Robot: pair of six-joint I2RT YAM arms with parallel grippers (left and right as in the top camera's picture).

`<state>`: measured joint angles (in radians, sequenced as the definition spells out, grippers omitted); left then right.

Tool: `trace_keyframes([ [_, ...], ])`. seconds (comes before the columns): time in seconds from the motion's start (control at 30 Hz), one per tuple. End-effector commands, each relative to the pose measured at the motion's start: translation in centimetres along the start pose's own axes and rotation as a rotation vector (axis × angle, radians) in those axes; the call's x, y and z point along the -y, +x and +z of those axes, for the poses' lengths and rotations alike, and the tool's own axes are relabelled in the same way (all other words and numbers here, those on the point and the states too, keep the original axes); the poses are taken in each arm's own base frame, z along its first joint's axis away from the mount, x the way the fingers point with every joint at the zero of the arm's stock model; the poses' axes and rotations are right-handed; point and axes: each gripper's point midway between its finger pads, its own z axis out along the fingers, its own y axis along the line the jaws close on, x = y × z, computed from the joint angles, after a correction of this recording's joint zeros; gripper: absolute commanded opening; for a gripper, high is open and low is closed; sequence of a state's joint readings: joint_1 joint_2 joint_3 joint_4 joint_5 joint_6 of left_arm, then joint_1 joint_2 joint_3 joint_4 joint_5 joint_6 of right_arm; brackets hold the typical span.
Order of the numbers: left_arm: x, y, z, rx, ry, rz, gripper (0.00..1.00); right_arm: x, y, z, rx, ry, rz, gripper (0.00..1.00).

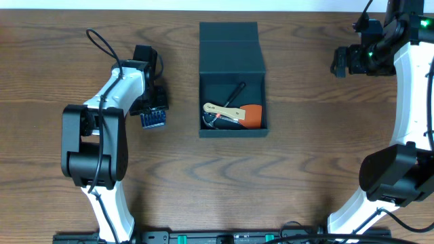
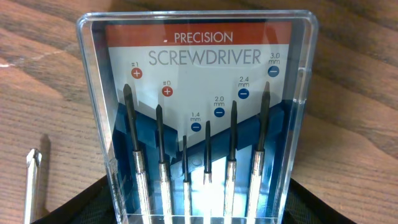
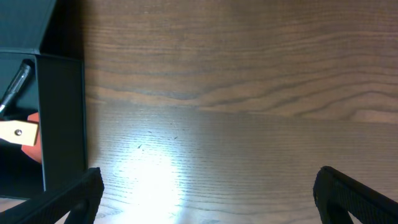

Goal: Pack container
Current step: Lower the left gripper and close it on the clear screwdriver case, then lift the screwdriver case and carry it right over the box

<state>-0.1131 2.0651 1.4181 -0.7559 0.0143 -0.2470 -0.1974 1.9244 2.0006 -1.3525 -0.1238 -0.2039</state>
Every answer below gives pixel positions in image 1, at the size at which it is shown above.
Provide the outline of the orange scraper wooden handle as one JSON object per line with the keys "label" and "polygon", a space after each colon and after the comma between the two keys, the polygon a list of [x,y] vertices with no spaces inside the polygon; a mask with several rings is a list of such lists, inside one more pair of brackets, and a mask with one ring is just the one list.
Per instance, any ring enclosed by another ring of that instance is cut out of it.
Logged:
{"label": "orange scraper wooden handle", "polygon": [[260,129],[262,125],[261,105],[247,104],[240,108],[228,108],[208,102],[203,105],[203,109],[205,112],[215,114],[217,117],[226,117],[236,121],[247,129]]}

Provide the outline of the small claw hammer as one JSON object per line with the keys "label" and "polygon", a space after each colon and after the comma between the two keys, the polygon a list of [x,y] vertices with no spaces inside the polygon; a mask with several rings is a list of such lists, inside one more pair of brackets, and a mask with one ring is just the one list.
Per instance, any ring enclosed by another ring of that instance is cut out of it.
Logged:
{"label": "small claw hammer", "polygon": [[[224,104],[224,107],[227,107],[241,93],[241,91],[244,89],[244,87],[245,87],[245,83],[241,82],[237,86],[237,88],[233,91],[233,93],[229,96],[229,98],[227,99],[227,101]],[[236,119],[230,119],[230,118],[225,117],[225,116],[223,116],[221,114],[218,114],[218,113],[217,114],[213,114],[213,119],[211,121],[206,121],[204,115],[202,115],[202,120],[205,123],[205,125],[207,127],[212,128],[212,129],[217,129],[217,127],[215,127],[215,125],[214,125],[214,122],[217,119],[222,119],[224,121],[229,121],[231,123],[239,124],[238,120],[236,120]]]}

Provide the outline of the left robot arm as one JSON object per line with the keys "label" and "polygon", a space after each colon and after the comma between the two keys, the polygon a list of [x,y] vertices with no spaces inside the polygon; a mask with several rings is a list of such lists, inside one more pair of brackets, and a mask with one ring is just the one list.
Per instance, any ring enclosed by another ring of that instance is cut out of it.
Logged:
{"label": "left robot arm", "polygon": [[62,113],[61,170],[86,197],[96,215],[98,233],[67,237],[67,243],[139,243],[123,178],[128,165],[127,116],[140,117],[142,127],[165,125],[169,108],[164,88],[155,85],[160,55],[150,45],[137,45],[131,59],[111,68],[104,87],[82,105]]}

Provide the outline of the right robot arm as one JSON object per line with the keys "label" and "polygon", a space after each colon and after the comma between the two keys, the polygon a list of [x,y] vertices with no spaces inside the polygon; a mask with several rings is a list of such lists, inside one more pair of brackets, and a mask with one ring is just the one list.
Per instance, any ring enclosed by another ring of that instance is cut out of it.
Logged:
{"label": "right robot arm", "polygon": [[363,160],[359,188],[328,216],[329,243],[365,241],[381,217],[433,192],[433,19],[424,8],[424,0],[390,0],[383,21],[363,12],[353,24],[360,43],[334,53],[338,78],[396,77],[397,104],[388,147]]}

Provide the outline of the silver combination wrench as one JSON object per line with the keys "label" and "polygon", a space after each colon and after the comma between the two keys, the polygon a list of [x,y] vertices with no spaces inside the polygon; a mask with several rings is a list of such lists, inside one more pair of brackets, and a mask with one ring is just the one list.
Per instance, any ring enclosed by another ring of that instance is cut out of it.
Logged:
{"label": "silver combination wrench", "polygon": [[235,120],[211,115],[203,115],[202,121],[206,127],[211,129],[243,129],[243,126]]}

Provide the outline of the blue drill bit case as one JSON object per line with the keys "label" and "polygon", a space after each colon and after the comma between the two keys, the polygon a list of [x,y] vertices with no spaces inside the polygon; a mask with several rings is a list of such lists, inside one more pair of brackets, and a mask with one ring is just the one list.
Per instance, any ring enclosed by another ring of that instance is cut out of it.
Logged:
{"label": "blue drill bit case", "polygon": [[153,111],[149,114],[140,114],[143,129],[164,126],[166,123],[166,113],[164,110]]}

